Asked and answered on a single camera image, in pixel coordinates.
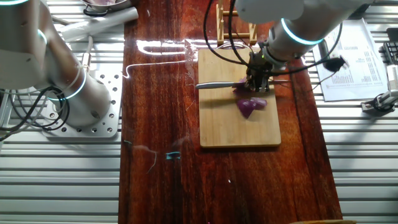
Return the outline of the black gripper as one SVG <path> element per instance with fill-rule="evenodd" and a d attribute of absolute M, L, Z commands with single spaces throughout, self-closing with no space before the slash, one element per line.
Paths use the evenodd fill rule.
<path fill-rule="evenodd" d="M 255 92 L 269 92 L 269 79 L 263 77 L 272 77 L 274 73 L 271 71 L 273 65 L 265 60 L 263 53 L 249 52 L 249 60 L 246 65 L 246 87 Z"/>

